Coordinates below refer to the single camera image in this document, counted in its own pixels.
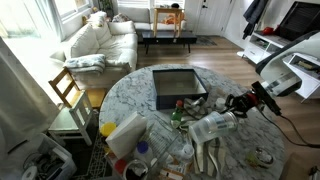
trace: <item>tv stand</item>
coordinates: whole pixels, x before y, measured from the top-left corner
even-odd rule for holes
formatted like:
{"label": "tv stand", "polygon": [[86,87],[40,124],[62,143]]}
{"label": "tv stand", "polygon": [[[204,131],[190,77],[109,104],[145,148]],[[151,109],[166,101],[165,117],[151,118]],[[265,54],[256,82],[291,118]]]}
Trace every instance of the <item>tv stand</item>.
{"label": "tv stand", "polygon": [[258,64],[290,42],[280,36],[263,35],[262,31],[255,31],[252,33],[250,41],[244,50],[244,56],[249,58],[253,63]]}

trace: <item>wooden floor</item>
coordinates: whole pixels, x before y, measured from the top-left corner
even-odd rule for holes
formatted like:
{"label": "wooden floor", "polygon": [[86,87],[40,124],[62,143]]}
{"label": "wooden floor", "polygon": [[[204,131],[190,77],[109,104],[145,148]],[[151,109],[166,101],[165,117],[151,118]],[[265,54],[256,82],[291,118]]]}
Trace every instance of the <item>wooden floor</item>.
{"label": "wooden floor", "polygon": [[[182,45],[150,45],[146,55],[144,45],[139,45],[137,69],[155,64],[190,64],[219,72],[247,88],[257,80],[263,81],[250,61],[237,56],[242,49],[225,38],[212,39],[217,46],[191,45],[191,53]],[[295,93],[275,100],[283,116],[293,121],[306,141],[320,144],[320,100],[301,104],[302,98]],[[292,140],[301,143],[286,120],[279,117],[274,120]],[[320,149],[292,145],[284,137],[283,141],[286,158],[296,152],[306,160],[304,166],[320,165]]]}

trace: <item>wooden chair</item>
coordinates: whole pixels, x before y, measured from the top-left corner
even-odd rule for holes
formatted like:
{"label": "wooden chair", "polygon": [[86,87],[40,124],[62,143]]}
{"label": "wooden chair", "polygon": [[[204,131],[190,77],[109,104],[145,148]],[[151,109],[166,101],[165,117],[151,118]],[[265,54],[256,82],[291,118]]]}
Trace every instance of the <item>wooden chair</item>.
{"label": "wooden chair", "polygon": [[[58,76],[49,81],[49,84],[68,108],[72,107],[81,93],[67,68],[63,68]],[[106,89],[86,89],[86,92],[93,109],[100,110],[103,98],[106,95]]]}
{"label": "wooden chair", "polygon": [[51,124],[48,132],[52,138],[62,146],[63,139],[83,138],[88,146],[92,141],[86,131],[90,120],[94,117],[93,108],[85,91],[81,91],[80,97],[71,107],[64,107]]}

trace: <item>marble tabletop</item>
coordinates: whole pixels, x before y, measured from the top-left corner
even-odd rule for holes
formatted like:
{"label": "marble tabletop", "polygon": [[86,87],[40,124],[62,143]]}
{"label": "marble tabletop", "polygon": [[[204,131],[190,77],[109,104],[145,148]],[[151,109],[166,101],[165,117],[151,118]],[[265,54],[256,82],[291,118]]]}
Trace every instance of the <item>marble tabletop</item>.
{"label": "marble tabletop", "polygon": [[[178,64],[149,66],[130,73],[110,89],[100,110],[99,125],[108,121],[116,122],[118,125],[135,111],[149,121],[162,120],[169,124],[173,109],[156,110],[152,70],[161,69],[194,69],[209,91],[207,102],[211,104],[219,97],[217,89],[234,96],[248,90],[226,76],[196,66]],[[284,164],[284,145],[280,131],[254,108],[249,110],[247,115],[248,118],[244,119],[237,131],[224,137],[228,149],[222,179],[279,179]],[[245,162],[247,153],[257,146],[264,147],[273,155],[274,164],[269,169],[252,168]]]}

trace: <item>curtain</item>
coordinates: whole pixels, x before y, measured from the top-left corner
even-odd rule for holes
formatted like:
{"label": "curtain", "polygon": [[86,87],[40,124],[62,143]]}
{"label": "curtain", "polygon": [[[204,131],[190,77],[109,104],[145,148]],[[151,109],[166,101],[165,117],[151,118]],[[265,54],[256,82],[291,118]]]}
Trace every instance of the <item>curtain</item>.
{"label": "curtain", "polygon": [[24,1],[42,39],[61,42],[65,39],[62,21],[53,0]]}
{"label": "curtain", "polygon": [[[58,108],[0,38],[0,153],[48,129]],[[0,154],[0,161],[6,154]]]}

